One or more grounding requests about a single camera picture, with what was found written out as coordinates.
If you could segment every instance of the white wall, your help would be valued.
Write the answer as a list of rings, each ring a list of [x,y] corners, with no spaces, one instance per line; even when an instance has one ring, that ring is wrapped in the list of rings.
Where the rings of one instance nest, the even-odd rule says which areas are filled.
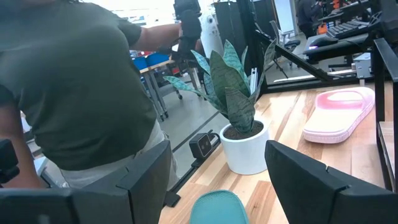
[[[274,2],[278,13],[280,30],[282,32],[294,30],[294,20],[292,17],[290,0],[274,0]]]

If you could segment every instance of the pink sandal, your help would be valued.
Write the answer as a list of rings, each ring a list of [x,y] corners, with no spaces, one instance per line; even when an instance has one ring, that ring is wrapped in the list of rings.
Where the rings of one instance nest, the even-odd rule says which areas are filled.
[[[321,93],[315,111],[304,126],[306,140],[339,143],[351,136],[374,105],[374,91],[366,87],[345,88]]]

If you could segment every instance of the table leg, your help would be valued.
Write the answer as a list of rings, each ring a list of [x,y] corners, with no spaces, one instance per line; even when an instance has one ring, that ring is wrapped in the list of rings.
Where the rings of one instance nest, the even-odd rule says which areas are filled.
[[[157,98],[158,98],[158,100],[160,102],[160,105],[161,105],[161,107],[163,109],[163,112],[166,114],[167,113],[166,104],[164,103],[163,96],[160,94],[159,86],[157,85],[153,70],[149,71],[149,77],[152,80],[152,84],[154,86]]]
[[[154,102],[155,108],[158,111],[158,115],[160,116],[160,119],[163,121],[163,110],[159,106],[159,100],[157,99],[156,92],[155,92],[154,87],[152,86],[152,83],[150,81],[150,75],[148,74],[148,72],[145,72],[142,74],[142,76],[144,77],[144,80],[147,83],[150,97],[152,98],[152,101]]]

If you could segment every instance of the wooden table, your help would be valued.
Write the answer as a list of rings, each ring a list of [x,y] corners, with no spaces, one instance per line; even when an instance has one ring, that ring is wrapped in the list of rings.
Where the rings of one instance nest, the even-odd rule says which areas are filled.
[[[256,116],[269,125],[271,139],[281,142],[328,166],[384,187],[376,146],[375,110],[358,125],[345,142],[317,144],[304,140],[302,129],[314,111],[315,97],[324,91],[350,86],[291,91],[263,95],[256,104]],[[386,95],[391,86],[386,85]],[[386,108],[392,102],[386,100]],[[197,198],[211,190],[234,192],[245,206],[251,224],[288,223],[272,187],[268,171],[256,175],[238,175],[228,169],[220,146],[194,173],[178,194],[175,208],[165,207],[159,223],[189,223],[190,212]]]
[[[167,108],[163,100],[163,96],[160,94],[159,86],[157,85],[153,71],[155,68],[159,68],[169,63],[174,63],[174,61],[169,59],[165,62],[158,63],[156,65],[140,70],[141,75],[144,77],[144,80],[147,83],[150,97],[153,99],[157,113],[162,121],[163,116],[167,114]]]

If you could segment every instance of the white pot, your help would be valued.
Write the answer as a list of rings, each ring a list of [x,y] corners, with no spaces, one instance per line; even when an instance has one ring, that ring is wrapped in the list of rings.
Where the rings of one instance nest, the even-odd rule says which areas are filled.
[[[267,127],[262,121],[263,129],[260,133],[247,139],[230,140],[224,137],[224,132],[231,124],[225,126],[220,132],[221,143],[224,148],[226,160],[229,168],[242,175],[258,174],[267,169],[266,158],[266,142],[269,139]]]

